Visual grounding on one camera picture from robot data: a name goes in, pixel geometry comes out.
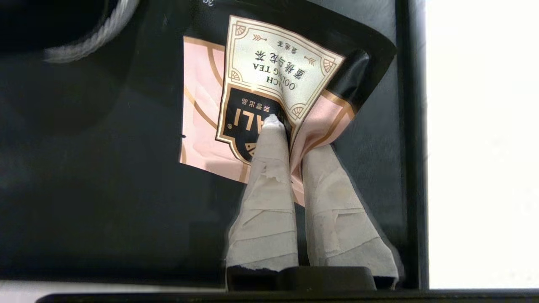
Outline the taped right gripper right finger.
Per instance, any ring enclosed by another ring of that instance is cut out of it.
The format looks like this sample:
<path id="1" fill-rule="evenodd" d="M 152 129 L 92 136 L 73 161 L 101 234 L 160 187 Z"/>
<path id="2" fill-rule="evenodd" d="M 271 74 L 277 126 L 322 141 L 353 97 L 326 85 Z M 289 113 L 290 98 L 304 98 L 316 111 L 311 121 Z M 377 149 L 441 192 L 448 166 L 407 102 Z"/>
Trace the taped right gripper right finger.
<path id="1" fill-rule="evenodd" d="M 305 155 L 302 178 L 310 265 L 366 267 L 380 288 L 394 290 L 398 261 L 330 145 Z"/>

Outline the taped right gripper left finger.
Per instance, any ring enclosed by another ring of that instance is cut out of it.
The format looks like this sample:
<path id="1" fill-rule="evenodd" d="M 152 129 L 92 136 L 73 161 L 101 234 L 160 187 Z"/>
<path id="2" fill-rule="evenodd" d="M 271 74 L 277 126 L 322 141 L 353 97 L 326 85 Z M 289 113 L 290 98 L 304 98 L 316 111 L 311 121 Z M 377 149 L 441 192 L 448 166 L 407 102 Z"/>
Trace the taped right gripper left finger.
<path id="1" fill-rule="evenodd" d="M 299 267 L 288 141 L 275 114 L 262 122 L 225 265 L 230 291 L 278 290 L 282 276 Z"/>

